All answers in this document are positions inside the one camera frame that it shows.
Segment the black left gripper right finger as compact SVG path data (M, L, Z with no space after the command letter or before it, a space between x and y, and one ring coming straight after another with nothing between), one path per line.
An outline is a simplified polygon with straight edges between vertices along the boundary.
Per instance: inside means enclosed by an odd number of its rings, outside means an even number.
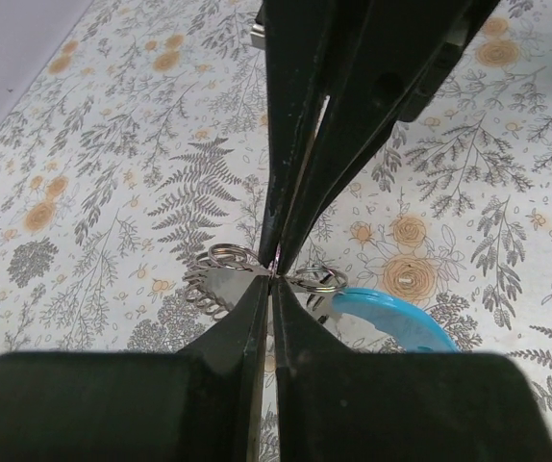
M489 353L361 353L271 288L284 461L552 461L522 371Z

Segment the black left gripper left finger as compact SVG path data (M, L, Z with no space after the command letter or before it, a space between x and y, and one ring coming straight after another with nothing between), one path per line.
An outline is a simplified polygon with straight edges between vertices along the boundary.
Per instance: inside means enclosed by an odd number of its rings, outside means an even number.
M0 461L254 461L269 280L174 353L0 355Z

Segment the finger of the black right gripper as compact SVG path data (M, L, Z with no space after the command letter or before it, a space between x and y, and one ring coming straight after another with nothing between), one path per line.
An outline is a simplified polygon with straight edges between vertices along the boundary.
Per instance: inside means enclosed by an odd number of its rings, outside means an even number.
M332 32L332 1L263 3L269 178L259 261L285 258L285 225L321 109L320 71Z
M321 109L285 225L286 273L325 208L415 120L495 10L493 1L332 1Z

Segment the blue key tag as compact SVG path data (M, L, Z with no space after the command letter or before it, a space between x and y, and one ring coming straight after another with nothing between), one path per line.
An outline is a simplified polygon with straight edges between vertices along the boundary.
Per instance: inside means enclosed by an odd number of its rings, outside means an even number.
M332 298L336 313L372 324L407 352L459 352L452 338L420 308L382 292L347 288Z

